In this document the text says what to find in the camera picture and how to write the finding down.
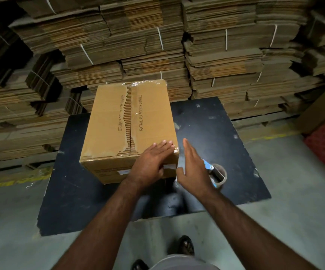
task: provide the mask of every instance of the black tabletop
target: black tabletop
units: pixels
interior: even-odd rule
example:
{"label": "black tabletop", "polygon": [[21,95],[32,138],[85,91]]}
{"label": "black tabletop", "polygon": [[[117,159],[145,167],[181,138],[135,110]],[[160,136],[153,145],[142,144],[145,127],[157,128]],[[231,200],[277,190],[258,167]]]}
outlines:
{"label": "black tabletop", "polygon": [[[221,192],[234,204],[271,198],[254,163],[218,98],[171,103],[179,143],[179,167],[185,166],[183,138],[201,158],[223,166],[228,178]],[[79,163],[90,114],[70,116],[37,226],[42,236],[82,230],[118,184],[103,185]],[[205,210],[174,178],[160,180],[139,199],[132,221]]]}

